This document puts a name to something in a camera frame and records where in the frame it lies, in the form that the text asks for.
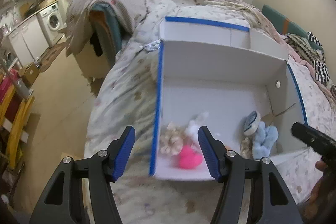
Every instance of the white cabinet door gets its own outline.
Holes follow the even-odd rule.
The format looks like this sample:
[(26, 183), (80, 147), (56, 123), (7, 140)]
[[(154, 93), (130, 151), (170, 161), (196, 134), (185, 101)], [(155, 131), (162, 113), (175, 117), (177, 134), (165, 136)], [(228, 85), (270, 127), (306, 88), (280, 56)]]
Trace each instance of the white cabinet door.
[(19, 58), (19, 61), (23, 67), (34, 61), (25, 44), (25, 41), (23, 40), (20, 29), (11, 33), (9, 35), (9, 40), (13, 49), (15, 50), (17, 58)]
[(22, 36), (35, 60), (48, 49), (49, 44), (44, 37), (36, 16), (32, 16), (22, 25)]

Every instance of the blue edge strip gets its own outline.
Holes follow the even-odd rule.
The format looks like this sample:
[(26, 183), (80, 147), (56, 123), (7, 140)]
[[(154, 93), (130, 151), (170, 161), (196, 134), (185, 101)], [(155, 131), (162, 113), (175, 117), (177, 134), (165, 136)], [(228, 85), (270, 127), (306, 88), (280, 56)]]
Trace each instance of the blue edge strip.
[(302, 109), (302, 114), (303, 114), (303, 120), (304, 120), (304, 123), (308, 125), (308, 121), (307, 121), (307, 115), (306, 115), (306, 110), (305, 110), (305, 105), (303, 103), (303, 100), (302, 100), (302, 96), (301, 96), (301, 92), (300, 92), (300, 89), (299, 89), (299, 85), (297, 84), (297, 81), (296, 81), (296, 78), (294, 76), (294, 73), (292, 71), (292, 68), (289, 64), (287, 64), (287, 67), (289, 69), (289, 72), (291, 73), (292, 75), (292, 78), (293, 78), (293, 81), (294, 81), (294, 85), (295, 85), (295, 88), (296, 88), (296, 91), (297, 91), (297, 95), (299, 96), (299, 100), (300, 100), (300, 103), (301, 103), (301, 109)]
[(160, 51), (158, 57), (157, 65), (157, 84), (156, 84), (156, 105), (155, 105), (155, 120), (154, 120), (154, 130), (153, 130), (153, 141), (152, 141), (152, 153), (151, 162), (149, 167), (149, 175), (152, 176), (155, 173), (155, 162), (156, 162), (156, 149), (158, 142), (158, 132), (159, 132), (159, 120), (160, 120), (160, 105), (161, 105), (161, 84), (162, 84), (162, 61), (163, 61), (163, 48), (164, 43), (160, 44)]
[(226, 23), (226, 22), (208, 20), (208, 19), (199, 19), (199, 18), (190, 18), (190, 17), (165, 17), (165, 19), (166, 21), (169, 21), (169, 22), (187, 22), (187, 23), (195, 23), (195, 24), (231, 28), (231, 29), (236, 29), (236, 30), (240, 30), (244, 32), (250, 31), (250, 28), (248, 27)]

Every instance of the bed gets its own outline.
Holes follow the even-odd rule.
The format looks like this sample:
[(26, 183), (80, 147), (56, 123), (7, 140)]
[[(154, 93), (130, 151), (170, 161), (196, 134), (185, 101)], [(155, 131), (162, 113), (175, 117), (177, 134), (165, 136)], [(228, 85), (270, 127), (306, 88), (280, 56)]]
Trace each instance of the bed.
[[(126, 32), (132, 34), (116, 54), (91, 112), (84, 157), (106, 149), (131, 124), (136, 142), (124, 175), (112, 184), (123, 223), (209, 223), (221, 186), (214, 181), (176, 182), (148, 177), (156, 103), (157, 52), (143, 45), (158, 39), (158, 25), (165, 16), (196, 17), (257, 29), (285, 44), (271, 22), (243, 0), (72, 0), (67, 11), (67, 54), (78, 54), (92, 35), (89, 13), (97, 2), (108, 3)], [(317, 83), (314, 69), (289, 48), (308, 124), (336, 138), (335, 102)], [(322, 173), (314, 167), (319, 156), (311, 149), (277, 166), (297, 203), (303, 201)], [(84, 187), (93, 223), (87, 185)], [(248, 194), (249, 181), (245, 191)], [(241, 219), (248, 213), (244, 198)]]

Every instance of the light blue stuffed toy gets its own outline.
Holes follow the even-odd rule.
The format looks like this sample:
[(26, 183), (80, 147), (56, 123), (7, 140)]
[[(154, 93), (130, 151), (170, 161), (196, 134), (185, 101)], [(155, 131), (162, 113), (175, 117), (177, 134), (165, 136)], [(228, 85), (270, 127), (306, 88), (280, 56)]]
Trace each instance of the light blue stuffed toy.
[(265, 128), (265, 123), (259, 122), (257, 131), (252, 135), (253, 158), (258, 160), (262, 157), (268, 157), (278, 136), (278, 130), (275, 126), (268, 126)]

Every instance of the brown cardboard box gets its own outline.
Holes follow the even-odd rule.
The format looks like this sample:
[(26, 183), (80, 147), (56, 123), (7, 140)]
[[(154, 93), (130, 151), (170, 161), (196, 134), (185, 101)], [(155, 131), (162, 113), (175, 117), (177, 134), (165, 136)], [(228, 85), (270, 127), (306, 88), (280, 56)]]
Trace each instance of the brown cardboard box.
[(29, 66), (20, 69), (18, 74), (22, 78), (23, 83), (30, 88), (40, 74), (40, 71), (34, 63), (31, 63)]

